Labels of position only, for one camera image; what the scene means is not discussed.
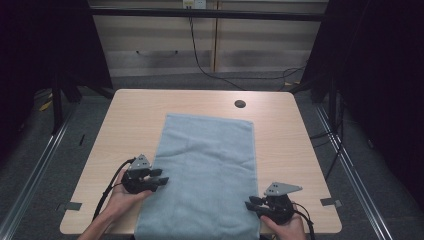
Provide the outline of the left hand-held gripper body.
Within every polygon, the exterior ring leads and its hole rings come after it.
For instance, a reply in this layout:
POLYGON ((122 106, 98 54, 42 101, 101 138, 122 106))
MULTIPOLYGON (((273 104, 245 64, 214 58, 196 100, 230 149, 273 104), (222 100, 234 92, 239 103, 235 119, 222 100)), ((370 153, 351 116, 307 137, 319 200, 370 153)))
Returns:
POLYGON ((151 164, 145 155, 136 157, 124 172, 121 183, 130 194, 138 194, 146 190, 155 192, 159 187, 155 179, 150 178, 151 164))

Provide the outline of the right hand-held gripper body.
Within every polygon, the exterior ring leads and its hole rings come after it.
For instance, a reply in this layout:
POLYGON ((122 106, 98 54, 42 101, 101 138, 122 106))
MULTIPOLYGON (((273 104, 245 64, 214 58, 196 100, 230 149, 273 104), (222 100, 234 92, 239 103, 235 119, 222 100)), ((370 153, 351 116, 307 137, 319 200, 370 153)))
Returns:
POLYGON ((277 225, 288 222, 295 213, 288 194, 301 191, 302 187, 281 182, 272 182, 265 190, 260 205, 265 205, 262 215, 267 216, 277 225))

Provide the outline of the light blue towel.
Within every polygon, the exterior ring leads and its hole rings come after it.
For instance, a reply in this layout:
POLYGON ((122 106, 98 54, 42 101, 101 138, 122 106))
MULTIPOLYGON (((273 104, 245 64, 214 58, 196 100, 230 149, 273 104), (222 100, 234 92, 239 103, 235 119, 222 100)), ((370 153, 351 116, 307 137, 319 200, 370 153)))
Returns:
POLYGON ((169 114, 153 162, 168 178, 144 201, 135 240, 258 240, 245 206, 258 193, 254 126, 169 114))

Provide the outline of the person's left hand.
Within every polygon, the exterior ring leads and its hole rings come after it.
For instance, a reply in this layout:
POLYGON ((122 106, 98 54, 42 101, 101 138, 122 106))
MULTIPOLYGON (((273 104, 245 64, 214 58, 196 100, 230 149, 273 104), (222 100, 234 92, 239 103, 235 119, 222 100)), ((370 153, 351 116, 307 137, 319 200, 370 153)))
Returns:
POLYGON ((128 212, 135 204, 142 203, 152 191, 146 190, 138 194, 131 194, 122 185, 122 177, 125 171, 121 170, 113 186, 112 194, 104 209, 104 213, 111 222, 118 220, 128 212))

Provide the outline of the person's right hand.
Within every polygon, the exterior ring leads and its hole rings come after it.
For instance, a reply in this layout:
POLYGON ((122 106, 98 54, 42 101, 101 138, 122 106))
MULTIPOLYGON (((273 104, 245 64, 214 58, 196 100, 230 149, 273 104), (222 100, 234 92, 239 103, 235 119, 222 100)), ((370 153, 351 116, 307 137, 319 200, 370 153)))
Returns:
POLYGON ((302 217, 297 213, 283 225, 276 224, 265 215, 261 216, 260 220, 277 235, 279 240, 307 240, 302 217))

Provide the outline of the pale grey cabinet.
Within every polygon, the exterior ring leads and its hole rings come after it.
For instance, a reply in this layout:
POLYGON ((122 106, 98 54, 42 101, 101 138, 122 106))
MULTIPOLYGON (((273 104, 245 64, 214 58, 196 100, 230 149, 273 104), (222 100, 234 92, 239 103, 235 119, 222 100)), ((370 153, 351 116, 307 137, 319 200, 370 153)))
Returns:
MULTIPOLYGON (((209 10, 322 14, 328 0, 206 0, 209 10)), ((206 52, 212 71, 245 69, 231 54, 290 56, 294 66, 309 56, 320 24, 313 21, 209 19, 182 17, 95 16, 106 53, 206 52)))

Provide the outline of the black curtain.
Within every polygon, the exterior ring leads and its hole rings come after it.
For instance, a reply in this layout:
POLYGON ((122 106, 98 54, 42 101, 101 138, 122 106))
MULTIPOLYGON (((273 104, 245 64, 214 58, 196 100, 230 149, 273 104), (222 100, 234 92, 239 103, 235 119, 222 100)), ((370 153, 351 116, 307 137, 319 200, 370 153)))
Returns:
POLYGON ((328 0, 303 83, 334 82, 394 175, 424 208, 424 0, 328 0))
POLYGON ((0 0, 0 163, 18 142, 41 89, 110 88, 88 0, 0 0))

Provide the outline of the black horizontal bar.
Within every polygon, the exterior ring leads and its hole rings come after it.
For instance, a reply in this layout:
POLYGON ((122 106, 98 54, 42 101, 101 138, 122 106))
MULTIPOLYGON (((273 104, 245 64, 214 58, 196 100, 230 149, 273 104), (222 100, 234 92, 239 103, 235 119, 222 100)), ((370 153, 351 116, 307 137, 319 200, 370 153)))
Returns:
POLYGON ((231 11, 231 10, 93 7, 89 9, 89 12, 92 15, 103 15, 103 16, 187 17, 187 18, 280 20, 280 21, 308 21, 308 22, 322 22, 327 19, 327 16, 325 14, 231 11))

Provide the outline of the white power outlet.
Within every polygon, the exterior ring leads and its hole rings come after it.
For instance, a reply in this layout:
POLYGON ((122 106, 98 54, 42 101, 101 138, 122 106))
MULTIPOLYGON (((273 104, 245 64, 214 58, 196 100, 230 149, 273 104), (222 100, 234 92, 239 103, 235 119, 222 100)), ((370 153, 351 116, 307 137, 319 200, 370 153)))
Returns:
POLYGON ((184 9, 206 9, 207 1, 206 0, 182 0, 182 5, 184 9))

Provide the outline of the metal floor rail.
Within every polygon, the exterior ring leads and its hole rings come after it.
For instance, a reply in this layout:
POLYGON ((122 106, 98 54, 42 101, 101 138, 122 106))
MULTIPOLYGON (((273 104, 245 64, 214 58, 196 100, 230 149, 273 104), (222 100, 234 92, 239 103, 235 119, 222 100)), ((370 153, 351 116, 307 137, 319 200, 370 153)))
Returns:
POLYGON ((329 116, 324 107, 318 104, 316 112, 377 238, 379 240, 394 240, 386 221, 370 196, 348 151, 344 147, 341 137, 330 128, 329 116))
POLYGON ((32 158, 25 159, 34 160, 36 162, 28 176, 18 177, 18 170, 15 169, 13 171, 13 176, 4 181, 7 186, 10 186, 18 180, 22 180, 24 185, 20 189, 19 195, 14 200, 13 205, 5 215, 4 220, 0 223, 0 240, 11 240, 15 234, 16 229, 34 196, 48 165, 56 152, 56 149, 63 139, 69 125, 69 121, 77 108, 78 103, 71 103, 65 111, 63 119, 58 123, 54 123, 53 130, 49 134, 49 139, 46 142, 43 151, 38 155, 34 155, 32 158))

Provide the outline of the black stand post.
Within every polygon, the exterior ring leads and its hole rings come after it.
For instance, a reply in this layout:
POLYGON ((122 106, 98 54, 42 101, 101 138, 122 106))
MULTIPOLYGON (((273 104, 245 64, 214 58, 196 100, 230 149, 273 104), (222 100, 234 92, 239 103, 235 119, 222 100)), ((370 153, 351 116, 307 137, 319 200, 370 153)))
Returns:
POLYGON ((52 79, 52 103, 54 113, 54 124, 52 134, 55 135, 63 123, 63 111, 61 100, 61 88, 59 77, 55 75, 52 79))

